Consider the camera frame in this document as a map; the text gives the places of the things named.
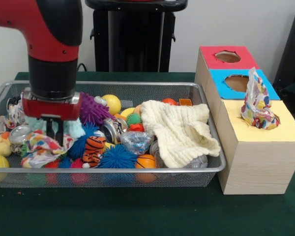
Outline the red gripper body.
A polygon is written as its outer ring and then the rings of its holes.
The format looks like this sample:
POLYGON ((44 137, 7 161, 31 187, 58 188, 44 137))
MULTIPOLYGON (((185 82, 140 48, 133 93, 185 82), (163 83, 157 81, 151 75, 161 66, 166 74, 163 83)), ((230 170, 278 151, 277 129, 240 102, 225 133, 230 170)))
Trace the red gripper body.
POLYGON ((65 100, 43 100, 35 97, 26 87, 23 91, 22 106, 26 116, 33 118, 59 118, 62 121, 77 120, 80 115, 82 97, 79 92, 65 100))

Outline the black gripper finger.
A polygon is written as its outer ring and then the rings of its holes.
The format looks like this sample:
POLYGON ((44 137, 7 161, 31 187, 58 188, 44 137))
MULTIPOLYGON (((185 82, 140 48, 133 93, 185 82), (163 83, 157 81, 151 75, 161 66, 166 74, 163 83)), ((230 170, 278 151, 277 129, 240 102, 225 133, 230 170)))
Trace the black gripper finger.
POLYGON ((60 118, 55 118, 54 122, 58 124, 58 130, 55 134, 55 140, 59 143, 59 145, 63 146, 63 121, 60 118))
POLYGON ((52 118, 45 118, 46 120, 46 135, 50 138, 54 138, 55 137, 55 133, 53 130, 53 120, 52 118))

